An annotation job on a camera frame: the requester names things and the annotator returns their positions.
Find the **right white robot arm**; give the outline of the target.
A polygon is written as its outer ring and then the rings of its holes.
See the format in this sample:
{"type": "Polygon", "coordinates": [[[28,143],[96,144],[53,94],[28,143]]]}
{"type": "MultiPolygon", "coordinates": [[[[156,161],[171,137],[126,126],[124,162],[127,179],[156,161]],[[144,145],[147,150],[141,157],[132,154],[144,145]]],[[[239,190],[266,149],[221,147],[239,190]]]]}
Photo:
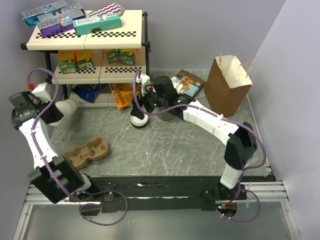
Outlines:
{"type": "Polygon", "coordinates": [[[247,122],[241,126],[227,122],[222,115],[203,106],[165,75],[151,80],[148,75],[137,71],[133,78],[133,91],[130,122],[135,128],[145,127],[154,109],[159,108],[159,114],[169,114],[193,123],[225,145],[226,165],[218,193],[223,199],[235,195],[240,176],[257,150],[252,126],[247,122]]]}

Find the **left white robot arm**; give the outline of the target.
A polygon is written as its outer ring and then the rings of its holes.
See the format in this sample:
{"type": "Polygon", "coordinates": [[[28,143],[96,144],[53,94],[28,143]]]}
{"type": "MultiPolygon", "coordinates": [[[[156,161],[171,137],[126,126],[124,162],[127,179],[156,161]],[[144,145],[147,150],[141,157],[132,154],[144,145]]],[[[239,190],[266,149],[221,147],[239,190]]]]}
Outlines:
{"type": "Polygon", "coordinates": [[[77,108],[71,99],[55,102],[47,82],[30,84],[30,91],[9,97],[13,105],[12,126],[25,137],[33,157],[34,170],[30,182],[56,204],[74,195],[78,199],[95,200],[99,188],[90,176],[81,174],[52,145],[48,126],[57,126],[77,108]]]}

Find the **stack of white paper cups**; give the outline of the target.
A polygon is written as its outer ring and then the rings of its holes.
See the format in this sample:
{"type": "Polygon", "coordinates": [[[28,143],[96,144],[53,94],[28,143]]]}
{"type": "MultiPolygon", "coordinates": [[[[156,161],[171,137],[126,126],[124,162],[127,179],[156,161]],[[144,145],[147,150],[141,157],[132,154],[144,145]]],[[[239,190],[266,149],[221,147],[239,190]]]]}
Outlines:
{"type": "Polygon", "coordinates": [[[65,122],[78,108],[79,104],[73,99],[65,99],[57,101],[55,103],[57,109],[63,114],[63,117],[59,121],[50,123],[50,126],[56,127],[61,123],[65,122]]]}

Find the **stack of white cup lids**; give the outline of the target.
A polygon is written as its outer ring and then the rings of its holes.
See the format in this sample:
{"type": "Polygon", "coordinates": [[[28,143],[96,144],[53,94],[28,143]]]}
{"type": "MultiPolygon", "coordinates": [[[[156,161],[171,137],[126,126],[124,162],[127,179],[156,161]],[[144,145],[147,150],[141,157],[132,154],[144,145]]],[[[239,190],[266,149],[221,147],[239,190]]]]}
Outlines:
{"type": "Polygon", "coordinates": [[[130,122],[134,128],[142,129],[147,126],[149,117],[147,115],[143,115],[143,118],[140,119],[136,116],[130,115],[130,122]]]}

